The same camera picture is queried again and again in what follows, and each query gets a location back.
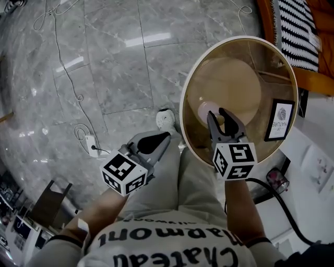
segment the white t-shirt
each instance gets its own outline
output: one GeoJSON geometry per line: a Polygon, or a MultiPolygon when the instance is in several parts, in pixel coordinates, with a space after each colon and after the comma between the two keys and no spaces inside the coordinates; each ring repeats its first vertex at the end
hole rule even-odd
{"type": "MultiPolygon", "coordinates": [[[[57,258],[63,267],[274,266],[284,259],[269,242],[248,249],[230,231],[180,211],[111,224],[88,248],[56,239],[42,251],[48,263],[57,258]]],[[[35,260],[30,266],[44,263],[35,260]]]]}

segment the power outlet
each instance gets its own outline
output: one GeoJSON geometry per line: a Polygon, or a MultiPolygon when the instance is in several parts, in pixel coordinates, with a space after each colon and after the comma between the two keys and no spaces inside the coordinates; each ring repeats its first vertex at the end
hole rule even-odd
{"type": "Polygon", "coordinates": [[[92,146],[94,145],[95,147],[97,146],[95,137],[92,135],[86,135],[86,143],[87,143],[87,148],[88,148],[88,152],[89,155],[92,157],[99,157],[100,153],[99,150],[92,150],[92,146]]]}

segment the white sneaker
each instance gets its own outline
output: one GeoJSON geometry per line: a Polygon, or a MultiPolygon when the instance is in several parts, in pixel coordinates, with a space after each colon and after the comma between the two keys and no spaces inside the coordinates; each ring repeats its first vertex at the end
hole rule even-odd
{"type": "Polygon", "coordinates": [[[168,108],[164,108],[157,113],[156,123],[161,131],[167,131],[171,135],[176,133],[176,129],[174,127],[175,116],[168,108]]]}

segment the marble floor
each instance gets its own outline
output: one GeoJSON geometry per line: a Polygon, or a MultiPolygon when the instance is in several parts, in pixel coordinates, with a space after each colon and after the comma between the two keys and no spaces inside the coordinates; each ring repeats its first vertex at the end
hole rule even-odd
{"type": "MultiPolygon", "coordinates": [[[[254,0],[235,1],[252,7],[241,19],[247,34],[261,36],[254,0]]],[[[47,9],[58,3],[47,0],[47,9]]],[[[74,0],[61,3],[58,13],[74,0]]],[[[87,121],[58,60],[54,18],[46,15],[41,30],[33,29],[44,9],[45,0],[28,0],[1,19],[1,105],[15,116],[0,124],[0,157],[32,200],[55,179],[61,188],[73,183],[69,198],[82,208],[105,185],[100,161],[73,135],[73,127],[87,121]]],[[[162,107],[178,113],[196,59],[216,42],[243,34],[237,11],[229,0],[79,0],[56,16],[62,61],[100,146],[115,149],[155,129],[162,107]]]]}

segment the striped cushion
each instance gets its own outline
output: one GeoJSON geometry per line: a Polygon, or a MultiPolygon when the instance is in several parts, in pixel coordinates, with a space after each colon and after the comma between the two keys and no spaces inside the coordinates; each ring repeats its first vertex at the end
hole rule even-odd
{"type": "Polygon", "coordinates": [[[278,0],[278,4],[282,53],[292,66],[318,71],[318,51],[308,40],[309,31],[317,32],[306,1],[278,0]]]}

